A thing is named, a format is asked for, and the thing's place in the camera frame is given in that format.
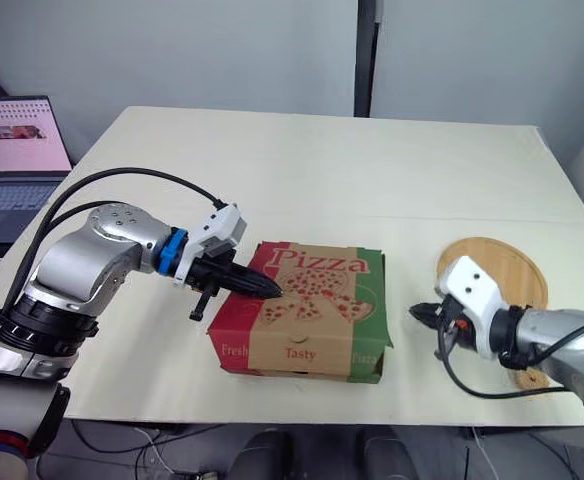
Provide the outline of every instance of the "black cable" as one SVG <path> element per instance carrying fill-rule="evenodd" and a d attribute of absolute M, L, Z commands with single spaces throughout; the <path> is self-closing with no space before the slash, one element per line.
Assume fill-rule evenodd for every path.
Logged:
<path fill-rule="evenodd" d="M 227 205 L 221 199 L 216 198 L 214 195 L 207 192 L 198 185 L 195 185 L 191 182 L 188 182 L 187 180 L 183 180 L 182 178 L 176 177 L 174 175 L 170 175 L 169 173 L 159 172 L 157 170 L 151 170 L 148 168 L 137 167 L 112 168 L 109 170 L 103 170 L 101 172 L 93 173 L 92 175 L 88 175 L 87 177 L 82 178 L 81 180 L 74 183 L 73 185 L 70 185 L 70 187 L 64 190 L 52 203 L 52 205 L 50 205 L 50 208 L 48 208 L 48 211 L 43 216 L 43 219 L 41 220 L 41 223 L 39 224 L 39 227 L 37 228 L 36 233 L 34 234 L 34 238 L 32 239 L 30 247 L 23 256 L 23 259 L 21 260 L 21 263 L 19 264 L 19 267 L 16 271 L 14 280 L 12 281 L 12 285 L 10 286 L 10 289 L 6 296 L 5 303 L 3 304 L 3 308 L 1 309 L 2 315 L 6 315 L 14 307 L 14 304 L 16 303 L 18 296 L 21 293 L 21 289 L 23 288 L 25 282 L 27 281 L 30 269 L 32 268 L 32 264 L 34 263 L 36 252 L 39 249 L 39 246 L 43 241 L 43 238 L 47 235 L 48 227 L 50 222 L 52 221 L 52 218 L 54 217 L 54 215 L 56 215 L 56 212 L 58 212 L 59 208 L 61 208 L 61 205 L 63 205 L 63 203 L 68 198 L 70 198 L 70 196 L 72 196 L 75 192 L 77 192 L 84 186 L 92 182 L 95 182 L 96 180 L 111 177 L 113 175 L 122 175 L 128 173 L 163 178 L 165 180 L 170 180 L 172 182 L 178 183 L 179 185 L 183 185 L 184 187 L 194 190 L 195 192 L 203 195 L 205 198 L 212 201 L 212 204 L 217 210 L 220 210 L 221 208 Z"/>
<path fill-rule="evenodd" d="M 468 480 L 468 467 L 470 466 L 470 448 L 465 447 L 465 470 L 463 473 L 463 480 Z"/>
<path fill-rule="evenodd" d="M 91 208 L 96 208 L 96 207 L 100 207 L 101 205 L 106 205 L 108 203 L 120 203 L 120 202 L 116 202 L 114 200 L 99 200 L 96 202 L 84 203 L 84 204 L 81 204 L 77 207 L 74 207 L 74 208 L 68 210 L 67 212 L 59 215 L 58 217 L 56 217 L 54 220 L 52 220 L 50 222 L 50 224 L 48 225 L 47 231 L 46 231 L 46 235 L 48 233 L 50 233 L 52 230 L 54 230 L 56 227 L 58 227 L 61 223 L 66 221 L 68 218 L 72 217 L 73 215 L 76 215 L 77 213 L 81 213 L 85 210 L 89 210 Z"/>
<path fill-rule="evenodd" d="M 50 222 L 50 224 L 48 225 L 48 230 L 47 230 L 46 235 L 48 233 L 50 233 L 52 230 L 54 230 L 56 227 L 58 227 L 61 223 L 65 222 L 71 216 L 76 215 L 77 213 L 81 213 L 85 210 L 90 210 L 91 208 L 100 207 L 101 205 L 107 205 L 108 203 L 121 203 L 121 202 L 117 202 L 116 200 L 98 200 L 96 202 L 82 203 L 78 207 L 71 208 L 67 212 L 62 213 L 61 215 L 56 217 L 54 220 L 52 220 Z"/>
<path fill-rule="evenodd" d="M 147 447 L 142 448 L 139 450 L 138 455 L 136 456 L 136 460 L 134 460 L 134 480 L 139 480 L 139 460 L 141 459 L 141 455 L 145 452 Z"/>
<path fill-rule="evenodd" d="M 36 459 L 36 464 L 34 466 L 34 474 L 36 475 L 37 480 L 45 480 L 43 478 L 43 474 L 41 470 L 43 469 L 43 455 Z"/>
<path fill-rule="evenodd" d="M 542 361 L 546 360 L 550 355 L 556 352 L 559 348 L 564 347 L 572 340 L 580 337 L 584 334 L 584 325 L 582 327 L 577 328 L 571 333 L 568 333 L 565 337 L 559 340 L 556 343 L 553 343 L 551 346 L 543 350 L 541 353 L 538 353 L 534 356 L 534 360 L 530 363 L 530 366 L 535 366 L 541 363 Z"/>
<path fill-rule="evenodd" d="M 130 453 L 130 452 L 136 452 L 137 450 L 142 450 L 143 448 L 150 445 L 149 442 L 146 442 L 143 445 L 140 445 L 138 447 L 124 448 L 121 450 L 105 450 L 103 448 L 95 447 L 94 445 L 92 445 L 90 442 L 87 441 L 87 439 L 83 435 L 83 432 L 81 432 L 81 430 L 79 429 L 79 426 L 77 425 L 76 420 L 70 420 L 70 425 L 72 425 L 72 429 L 74 430 L 74 433 L 76 433 L 76 436 L 79 437 L 79 440 L 81 440 L 81 443 L 83 445 L 85 445 L 87 448 L 89 448 L 90 450 L 97 452 L 97 453 L 111 453 L 111 454 Z"/>
<path fill-rule="evenodd" d="M 574 471 L 574 469 L 572 468 L 572 465 L 570 465 L 570 463 L 565 458 L 563 458 L 563 455 L 561 455 L 554 448 L 552 448 L 551 445 L 545 443 L 543 440 L 541 440 L 536 435 L 534 435 L 532 433 L 528 433 L 528 435 L 530 437 L 532 437 L 535 441 L 537 441 L 538 443 L 543 445 L 546 449 L 548 449 L 556 458 L 558 458 L 561 461 L 561 463 L 565 466 L 565 468 L 567 468 L 570 471 L 570 475 L 572 476 L 572 478 L 574 480 L 580 480 L 579 475 Z"/>
<path fill-rule="evenodd" d="M 76 433 L 76 436 L 79 437 L 79 440 L 81 440 L 81 443 L 83 443 L 83 445 L 85 445 L 90 450 L 95 451 L 97 453 L 109 453 L 109 454 L 129 453 L 129 452 L 135 452 L 137 450 L 142 450 L 144 448 L 147 448 L 148 446 L 152 446 L 152 444 L 150 442 L 147 442 L 147 443 L 144 443 L 143 445 L 139 445 L 136 447 L 130 447 L 130 448 L 124 448 L 121 450 L 105 450 L 105 449 L 102 449 L 99 447 L 95 447 L 90 442 L 88 442 L 88 440 L 85 438 L 85 436 L 83 435 L 81 430 L 79 430 L 79 426 L 76 424 L 76 420 L 70 420 L 70 425 L 72 425 L 72 428 L 74 429 L 74 433 Z M 152 439 L 152 441 L 154 442 L 155 446 L 165 445 L 166 443 L 176 442 L 178 440 L 183 440 L 184 438 L 193 437 L 195 435 L 199 435 L 201 433 L 205 433 L 205 432 L 208 432 L 210 430 L 214 430 L 214 429 L 221 428 L 224 426 L 225 426 L 224 423 L 219 423 L 216 425 L 211 425 L 209 427 L 201 428 L 199 430 L 195 430 L 194 432 L 184 433 L 183 435 L 169 438 L 167 440 L 161 440 L 160 442 L 154 442 L 154 439 Z"/>
<path fill-rule="evenodd" d="M 217 428 L 225 427 L 225 425 L 226 425 L 225 423 L 217 423 L 216 425 L 200 428 L 199 430 L 196 430 L 194 432 L 184 433 L 183 435 L 179 435 L 178 437 L 169 438 L 167 440 L 161 440 L 160 442 L 154 442 L 154 445 L 158 447 L 159 445 L 165 445 L 166 443 L 178 442 L 179 440 L 183 440 L 184 438 L 194 437 L 196 435 L 209 432 L 210 430 L 216 430 Z"/>
<path fill-rule="evenodd" d="M 508 393 L 483 393 L 477 392 L 476 390 L 472 390 L 470 387 L 465 385 L 459 377 L 456 376 L 454 370 L 452 369 L 452 365 L 450 365 L 450 358 L 449 352 L 445 348 L 445 322 L 440 321 L 439 327 L 437 328 L 437 338 L 438 338 L 438 347 L 439 347 L 439 354 L 441 356 L 441 361 L 443 362 L 443 366 L 445 367 L 445 371 L 448 372 L 448 375 L 452 379 L 452 381 L 463 390 L 465 393 L 468 393 L 474 397 L 484 398 L 488 400 L 505 400 L 509 398 L 520 398 L 520 397 L 530 397 L 532 395 L 541 395 L 543 393 L 555 393 L 555 392 L 569 392 L 569 390 L 565 387 L 547 387 L 547 388 L 537 388 L 534 390 L 525 390 L 522 392 L 508 392 Z"/>

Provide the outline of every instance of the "pizza text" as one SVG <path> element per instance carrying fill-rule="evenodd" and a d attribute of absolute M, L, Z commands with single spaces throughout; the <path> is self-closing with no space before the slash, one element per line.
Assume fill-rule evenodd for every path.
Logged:
<path fill-rule="evenodd" d="M 337 270 L 344 272 L 370 273 L 368 262 L 355 258 L 346 260 L 345 258 L 325 258 L 325 257 L 308 257 L 305 252 L 295 252 L 285 248 L 275 248 L 274 257 L 268 264 L 271 266 L 281 266 L 283 261 L 295 259 L 298 268 L 316 268 L 318 270 Z"/>

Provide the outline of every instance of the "pizza box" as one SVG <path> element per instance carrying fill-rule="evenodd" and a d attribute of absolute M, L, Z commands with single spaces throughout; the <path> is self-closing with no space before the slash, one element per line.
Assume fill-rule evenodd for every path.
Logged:
<path fill-rule="evenodd" d="M 387 329 L 379 250 L 264 242 L 249 265 L 281 298 L 231 293 L 208 334 L 232 373 L 378 383 Z"/>

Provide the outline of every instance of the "laptop keyboard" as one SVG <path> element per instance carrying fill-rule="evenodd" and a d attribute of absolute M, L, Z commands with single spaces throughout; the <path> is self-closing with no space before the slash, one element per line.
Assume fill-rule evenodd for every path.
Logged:
<path fill-rule="evenodd" d="M 56 185 L 0 185 L 0 210 L 40 210 Z"/>

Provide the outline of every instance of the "wooden cutting board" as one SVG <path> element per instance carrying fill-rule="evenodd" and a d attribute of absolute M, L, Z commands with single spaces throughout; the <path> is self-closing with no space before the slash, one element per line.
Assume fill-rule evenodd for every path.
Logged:
<path fill-rule="evenodd" d="M 503 299 L 509 305 L 545 309 L 548 306 L 548 285 L 543 274 L 525 254 L 507 243 L 492 238 L 472 237 L 450 245 L 439 258 L 437 276 L 454 260 L 468 255 L 499 285 Z M 545 374 L 534 370 L 513 371 L 519 388 L 529 390 L 547 387 Z"/>

